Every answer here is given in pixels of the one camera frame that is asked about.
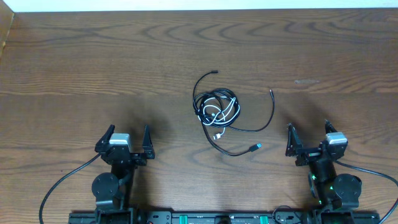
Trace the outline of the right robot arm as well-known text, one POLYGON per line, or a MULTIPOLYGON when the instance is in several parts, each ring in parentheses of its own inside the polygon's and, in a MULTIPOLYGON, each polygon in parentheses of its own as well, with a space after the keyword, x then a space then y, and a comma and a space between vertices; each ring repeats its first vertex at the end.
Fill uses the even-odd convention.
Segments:
POLYGON ((303 214, 303 223, 354 223, 362 181, 351 174, 337 174, 334 162, 344 156, 348 139, 325 121, 325 138, 317 147, 304 147, 296 128, 288 124, 285 155, 295 157, 296 166, 309 166, 308 182, 319 206, 303 214))

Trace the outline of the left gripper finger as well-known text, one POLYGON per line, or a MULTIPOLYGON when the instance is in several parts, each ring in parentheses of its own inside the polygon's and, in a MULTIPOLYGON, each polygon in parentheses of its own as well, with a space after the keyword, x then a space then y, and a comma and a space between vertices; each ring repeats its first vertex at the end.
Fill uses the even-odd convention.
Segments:
POLYGON ((145 125, 142 148, 147 159, 155 159, 155 151, 150 137, 150 128, 145 125))
POLYGON ((114 133, 115 125, 111 124, 104 135, 98 140, 95 145, 95 152, 108 152, 110 149, 109 140, 114 133))

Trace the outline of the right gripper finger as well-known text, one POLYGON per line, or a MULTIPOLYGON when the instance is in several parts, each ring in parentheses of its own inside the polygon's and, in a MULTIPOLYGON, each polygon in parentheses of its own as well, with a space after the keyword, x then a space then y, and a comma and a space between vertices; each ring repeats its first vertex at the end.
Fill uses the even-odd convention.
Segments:
POLYGON ((292 123, 288 124, 288 141, 285 155, 288 157, 297 156, 302 153, 303 144, 292 123))
POLYGON ((334 128, 334 126, 331 124, 331 122, 327 119, 325 120, 325 132, 327 134, 337 132, 337 130, 334 128))

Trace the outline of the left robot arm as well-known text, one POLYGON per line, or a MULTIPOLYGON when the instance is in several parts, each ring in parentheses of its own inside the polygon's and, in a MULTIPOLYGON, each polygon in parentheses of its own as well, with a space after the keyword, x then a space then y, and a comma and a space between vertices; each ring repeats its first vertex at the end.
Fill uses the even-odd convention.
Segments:
POLYGON ((110 172, 98 175, 91 185, 96 197, 95 222, 139 223, 137 211, 130 207, 129 200, 135 170, 155 158, 150 129, 144 128, 142 152, 132 150, 129 134, 114 130, 115 125, 110 125, 95 145, 95 152, 111 166, 110 172))

